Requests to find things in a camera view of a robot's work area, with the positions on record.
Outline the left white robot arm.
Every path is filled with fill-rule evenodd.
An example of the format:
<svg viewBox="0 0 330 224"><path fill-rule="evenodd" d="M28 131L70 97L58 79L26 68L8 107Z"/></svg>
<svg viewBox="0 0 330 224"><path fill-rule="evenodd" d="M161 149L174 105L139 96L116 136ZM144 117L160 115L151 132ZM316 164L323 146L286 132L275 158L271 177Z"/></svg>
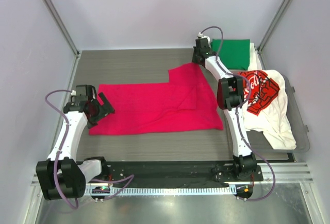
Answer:
<svg viewBox="0 0 330 224"><path fill-rule="evenodd" d="M104 157L90 157L77 164L76 156L81 135L99 121L114 113L104 93L92 85L77 85L62 110L59 137L44 161L36 165L36 174L45 200L77 199L84 195L86 184L96 179L105 182L110 170Z"/></svg>

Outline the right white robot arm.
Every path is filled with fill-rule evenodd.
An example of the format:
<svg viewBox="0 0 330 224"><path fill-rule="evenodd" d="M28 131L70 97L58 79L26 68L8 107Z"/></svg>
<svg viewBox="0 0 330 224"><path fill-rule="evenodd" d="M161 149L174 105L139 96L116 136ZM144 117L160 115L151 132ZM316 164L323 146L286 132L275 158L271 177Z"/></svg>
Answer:
<svg viewBox="0 0 330 224"><path fill-rule="evenodd" d="M257 162L248 140L243 122L244 80L232 73L210 46L208 36L195 40L192 62L202 65L218 81L217 103L223 110L233 143L233 168L237 180L252 180Z"/></svg>

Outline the pink t shirt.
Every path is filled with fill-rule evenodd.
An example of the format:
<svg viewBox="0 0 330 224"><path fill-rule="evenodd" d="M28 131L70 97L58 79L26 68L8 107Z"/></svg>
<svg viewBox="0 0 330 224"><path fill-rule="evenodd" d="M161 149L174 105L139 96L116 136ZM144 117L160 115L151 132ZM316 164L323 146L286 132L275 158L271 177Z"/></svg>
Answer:
<svg viewBox="0 0 330 224"><path fill-rule="evenodd" d="M134 135L223 130L217 101L201 68L194 63L168 71L162 83L101 84L115 109L89 135Z"/></svg>

